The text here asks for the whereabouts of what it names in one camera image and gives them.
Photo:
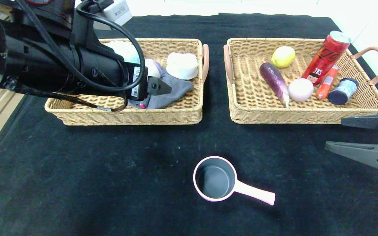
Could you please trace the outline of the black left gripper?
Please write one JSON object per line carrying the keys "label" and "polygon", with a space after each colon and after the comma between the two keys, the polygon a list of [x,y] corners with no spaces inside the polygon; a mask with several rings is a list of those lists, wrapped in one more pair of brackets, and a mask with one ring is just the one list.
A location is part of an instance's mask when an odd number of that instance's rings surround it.
{"label": "black left gripper", "polygon": [[148,68],[141,72],[140,59],[135,46],[104,46],[108,55],[79,48],[80,70],[83,75],[101,86],[125,88],[121,91],[103,91],[82,82],[80,94],[116,96],[141,101],[148,94],[170,94],[172,87],[161,78],[148,76]]}

